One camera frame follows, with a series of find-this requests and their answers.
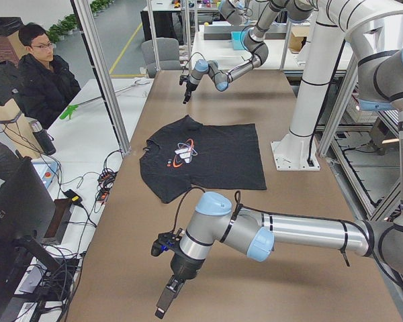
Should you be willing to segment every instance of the black t-shirt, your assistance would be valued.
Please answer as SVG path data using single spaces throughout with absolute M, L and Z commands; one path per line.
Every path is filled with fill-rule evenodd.
M 191 184 L 266 189 L 255 124 L 203 125 L 187 115 L 162 127 L 146 143 L 140 174 L 164 203 Z

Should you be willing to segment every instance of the brown table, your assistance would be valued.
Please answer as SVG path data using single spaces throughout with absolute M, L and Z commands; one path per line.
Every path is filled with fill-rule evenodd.
M 140 177 L 139 158 L 147 138 L 186 114 L 204 124 L 256 124 L 267 190 L 242 191 L 245 205 L 352 218 L 324 160 L 319 172 L 274 167 L 270 141 L 287 133 L 296 100 L 281 72 L 254 70 L 224 93 L 205 78 L 186 105 L 178 79 L 179 72 L 157 74 L 132 153 L 125 157 L 87 252 L 68 321 L 158 321 L 156 302 L 172 274 L 173 253 L 154 258 L 150 247 L 158 233 L 172 228 L 179 199 L 168 205 L 159 201 Z M 233 200 L 234 191 L 220 192 Z M 200 195 L 193 191 L 185 200 L 179 227 L 187 225 Z M 401 321 L 374 262 L 348 257 L 350 268 L 339 251 L 276 244 L 269 259 L 258 263 L 216 243 L 164 321 Z

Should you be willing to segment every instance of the black hair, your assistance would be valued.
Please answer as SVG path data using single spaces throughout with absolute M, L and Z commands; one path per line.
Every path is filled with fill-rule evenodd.
M 24 46 L 31 46 L 34 38 L 46 34 L 46 30 L 36 23 L 30 22 L 19 29 L 18 38 Z

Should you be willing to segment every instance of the black jacket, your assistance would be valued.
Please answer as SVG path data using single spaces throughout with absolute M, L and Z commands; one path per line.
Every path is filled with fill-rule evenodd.
M 81 90 L 69 64 L 54 55 L 54 72 L 46 69 L 31 54 L 19 61 L 23 86 L 20 89 L 24 113 L 37 119 L 47 129 Z

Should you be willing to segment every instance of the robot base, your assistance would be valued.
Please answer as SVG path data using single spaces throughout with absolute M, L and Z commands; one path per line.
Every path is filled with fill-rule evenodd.
M 279 142 L 271 142 L 271 150 L 273 152 L 273 159 L 275 161 L 276 170 L 278 171 L 319 171 L 320 165 L 315 157 L 315 155 L 311 155 L 312 163 L 309 165 L 306 160 L 307 155 L 303 156 L 300 154 L 298 161 L 290 160 L 291 158 L 287 158 L 285 154 L 280 154 L 275 152 L 276 148 L 280 145 Z

